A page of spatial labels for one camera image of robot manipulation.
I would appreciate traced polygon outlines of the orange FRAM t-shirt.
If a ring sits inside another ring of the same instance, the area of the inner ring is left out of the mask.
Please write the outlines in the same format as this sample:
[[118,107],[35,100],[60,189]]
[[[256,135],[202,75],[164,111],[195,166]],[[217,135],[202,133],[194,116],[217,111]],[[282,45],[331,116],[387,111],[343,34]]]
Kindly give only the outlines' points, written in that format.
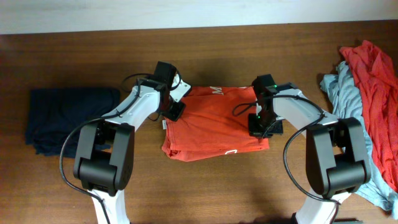
[[240,103],[256,100],[251,86],[194,86],[182,99],[186,107],[177,121],[165,119],[162,151],[171,159],[197,161],[227,154],[269,149],[267,139],[249,135],[248,114],[233,116]]

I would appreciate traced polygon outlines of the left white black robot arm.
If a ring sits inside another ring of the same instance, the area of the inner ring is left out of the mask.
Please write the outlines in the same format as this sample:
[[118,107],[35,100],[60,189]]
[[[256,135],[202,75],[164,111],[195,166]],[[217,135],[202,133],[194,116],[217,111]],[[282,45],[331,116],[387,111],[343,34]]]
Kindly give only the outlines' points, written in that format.
[[81,127],[73,175],[92,198],[98,223],[130,222],[124,189],[133,170],[135,132],[152,113],[177,121],[185,109],[181,99],[191,89],[176,67],[158,62],[115,109]]

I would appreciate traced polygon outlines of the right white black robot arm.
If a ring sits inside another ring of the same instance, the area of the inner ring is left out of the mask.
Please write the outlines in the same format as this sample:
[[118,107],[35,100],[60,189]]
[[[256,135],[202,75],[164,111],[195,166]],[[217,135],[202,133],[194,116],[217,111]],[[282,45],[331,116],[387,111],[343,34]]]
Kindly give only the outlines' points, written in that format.
[[259,139],[282,134],[282,121],[296,132],[284,146],[282,159],[298,136],[305,136],[305,171],[309,191],[291,223],[335,223],[340,205],[371,179],[371,169],[361,123],[339,118],[307,99],[294,84],[275,84],[271,75],[258,76],[252,87],[253,103],[260,110],[248,116],[249,133]]

